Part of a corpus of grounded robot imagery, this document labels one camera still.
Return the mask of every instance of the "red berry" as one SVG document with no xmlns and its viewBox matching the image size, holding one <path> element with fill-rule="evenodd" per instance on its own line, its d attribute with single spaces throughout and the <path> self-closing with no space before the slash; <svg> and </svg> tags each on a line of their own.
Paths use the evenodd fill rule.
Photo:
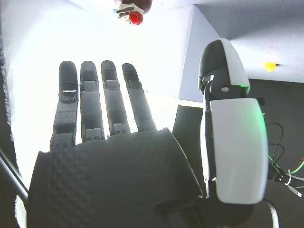
<svg viewBox="0 0 304 228">
<path fill-rule="evenodd" d="M 130 12 L 129 18 L 130 18 L 130 21 L 135 25 L 140 25 L 143 21 L 143 16 L 139 12 Z"/>
</svg>

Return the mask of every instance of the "metal rod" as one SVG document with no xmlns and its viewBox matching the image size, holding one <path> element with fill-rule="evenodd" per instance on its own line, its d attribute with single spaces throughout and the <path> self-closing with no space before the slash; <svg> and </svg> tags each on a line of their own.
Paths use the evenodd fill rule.
<svg viewBox="0 0 304 228">
<path fill-rule="evenodd" d="M 22 182 L 22 178 L 18 170 L 13 166 L 10 160 L 6 157 L 4 152 L 0 149 L 0 170 L 4 172 L 12 187 L 16 190 L 26 208 L 28 201 L 28 189 Z"/>
</svg>

